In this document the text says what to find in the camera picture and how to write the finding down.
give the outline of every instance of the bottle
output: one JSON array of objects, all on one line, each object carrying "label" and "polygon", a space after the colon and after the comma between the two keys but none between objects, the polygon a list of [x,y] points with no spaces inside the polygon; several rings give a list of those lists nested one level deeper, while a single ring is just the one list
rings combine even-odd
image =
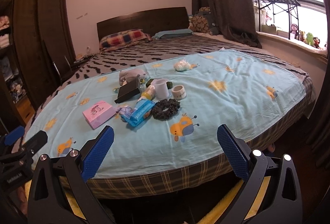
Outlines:
[{"label": "bottle", "polygon": [[155,97],[155,93],[156,93],[155,87],[153,85],[150,85],[144,92],[141,93],[141,97],[139,98],[139,100],[141,99],[152,100]]}]

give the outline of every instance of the drying rack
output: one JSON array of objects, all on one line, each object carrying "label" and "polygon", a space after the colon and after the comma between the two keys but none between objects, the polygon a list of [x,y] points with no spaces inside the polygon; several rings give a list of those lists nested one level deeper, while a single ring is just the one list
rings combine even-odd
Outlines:
[{"label": "drying rack", "polygon": [[[263,1],[265,3],[268,3],[267,5],[260,7],[260,1]],[[282,9],[282,11],[278,12],[278,13],[274,13],[274,4],[278,7],[280,7],[277,4],[287,4],[288,8],[287,9],[283,9],[282,7],[280,7]],[[290,39],[290,32],[291,32],[291,16],[293,16],[294,18],[296,18],[298,20],[298,33],[299,33],[299,17],[298,17],[298,6],[301,6],[300,3],[297,0],[258,0],[258,10],[259,10],[259,31],[260,31],[260,10],[269,6],[272,6],[273,8],[273,16],[274,16],[274,24],[275,24],[275,15],[281,13],[281,12],[287,12],[288,16],[289,16],[289,37],[288,39]]]}]

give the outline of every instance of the light blue sheet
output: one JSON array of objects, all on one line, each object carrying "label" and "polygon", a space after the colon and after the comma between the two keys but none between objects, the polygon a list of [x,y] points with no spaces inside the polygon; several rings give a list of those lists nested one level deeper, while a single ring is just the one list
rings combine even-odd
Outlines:
[{"label": "light blue sheet", "polygon": [[[241,52],[226,49],[188,55],[185,59],[192,69],[176,72],[173,65],[181,59],[139,66],[151,78],[184,85],[187,97],[180,101],[178,115],[168,121],[149,117],[136,128],[114,116],[92,130],[82,112],[100,100],[117,106],[113,89],[119,86],[119,71],[85,79],[61,90],[29,129],[25,140],[39,130],[48,134],[48,143],[34,160],[42,153],[57,157],[64,156],[70,148],[81,149],[105,125],[110,125],[115,132],[114,143],[95,178],[180,168],[223,153],[216,138],[219,125],[226,124],[235,136],[250,141],[306,95],[291,72]],[[134,107],[138,98],[121,105]]]}]

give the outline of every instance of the blue wet wipes package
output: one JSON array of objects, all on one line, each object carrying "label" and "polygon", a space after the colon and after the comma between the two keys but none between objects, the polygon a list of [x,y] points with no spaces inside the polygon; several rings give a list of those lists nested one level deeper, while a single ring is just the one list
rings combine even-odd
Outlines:
[{"label": "blue wet wipes package", "polygon": [[152,107],[155,102],[148,99],[141,99],[138,101],[132,110],[127,110],[125,114],[120,115],[121,118],[128,122],[131,126],[138,126],[146,118],[149,117]]}]

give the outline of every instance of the wooden floor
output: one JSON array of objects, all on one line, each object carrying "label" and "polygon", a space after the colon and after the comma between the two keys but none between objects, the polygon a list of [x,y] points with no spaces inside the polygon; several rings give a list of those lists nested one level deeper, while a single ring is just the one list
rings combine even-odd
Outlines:
[{"label": "wooden floor", "polygon": [[[303,200],[303,215],[306,219],[320,203],[330,185],[330,171],[316,168],[315,158],[305,138],[299,131],[306,122],[301,118],[275,143],[275,156],[284,153],[292,156]],[[239,181],[230,172],[199,187],[185,189],[166,195],[140,197],[126,200],[102,200],[109,207],[117,224],[131,223],[197,223]]]}]

